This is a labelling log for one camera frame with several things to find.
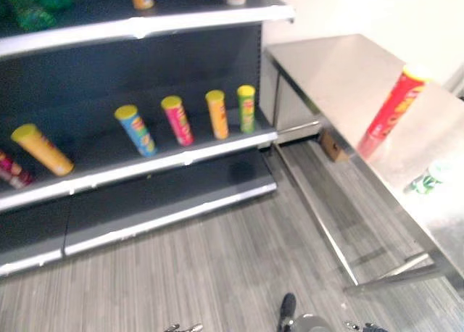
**black shelving unit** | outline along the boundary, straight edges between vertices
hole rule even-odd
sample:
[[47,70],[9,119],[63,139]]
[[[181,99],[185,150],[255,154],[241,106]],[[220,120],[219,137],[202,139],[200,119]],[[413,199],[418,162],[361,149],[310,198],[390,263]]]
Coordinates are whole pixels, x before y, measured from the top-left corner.
[[[21,33],[0,25],[0,147],[37,180],[0,185],[0,276],[62,259],[276,189],[257,150],[277,139],[256,108],[239,130],[236,89],[257,88],[261,24],[291,20],[279,0],[76,0],[56,28]],[[204,95],[226,94],[230,136],[212,134]],[[160,108],[183,99],[195,137],[177,144]],[[141,157],[113,117],[135,104],[157,143]],[[9,139],[35,123],[74,163],[58,178]]]

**bottom shelf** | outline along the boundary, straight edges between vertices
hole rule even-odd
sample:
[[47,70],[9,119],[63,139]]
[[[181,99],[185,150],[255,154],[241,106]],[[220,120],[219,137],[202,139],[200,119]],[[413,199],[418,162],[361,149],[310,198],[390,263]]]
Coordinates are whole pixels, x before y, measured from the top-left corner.
[[255,149],[77,195],[65,254],[197,216],[277,188]]
[[70,199],[1,215],[0,276],[62,258]]
[[0,276],[274,191],[256,149],[3,214]]

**blue pringles can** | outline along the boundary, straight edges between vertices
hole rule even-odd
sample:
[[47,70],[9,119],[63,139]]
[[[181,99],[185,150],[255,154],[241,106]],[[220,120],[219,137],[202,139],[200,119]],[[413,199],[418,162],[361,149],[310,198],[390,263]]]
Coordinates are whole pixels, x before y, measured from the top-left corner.
[[156,153],[152,136],[146,129],[144,121],[138,115],[137,107],[124,105],[115,111],[115,117],[124,127],[133,144],[142,156],[150,157]]

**pink pringles can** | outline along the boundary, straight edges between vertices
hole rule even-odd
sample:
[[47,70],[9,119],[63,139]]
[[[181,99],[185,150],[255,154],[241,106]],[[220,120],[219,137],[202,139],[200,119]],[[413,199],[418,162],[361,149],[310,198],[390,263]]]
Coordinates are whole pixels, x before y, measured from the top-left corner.
[[0,150],[0,178],[15,188],[31,183],[33,176],[22,169],[8,154]]
[[188,146],[194,142],[186,112],[183,109],[182,99],[179,96],[166,96],[161,101],[175,137],[181,146]]

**cardboard box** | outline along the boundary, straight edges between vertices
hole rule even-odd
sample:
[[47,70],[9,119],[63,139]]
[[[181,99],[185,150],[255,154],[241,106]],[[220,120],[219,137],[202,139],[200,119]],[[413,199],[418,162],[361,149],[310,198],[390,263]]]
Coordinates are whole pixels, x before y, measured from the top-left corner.
[[340,148],[340,146],[334,141],[334,138],[332,138],[327,130],[323,131],[322,133],[320,138],[320,145],[328,157],[334,162],[343,162],[349,158],[348,154],[346,154],[345,151]]

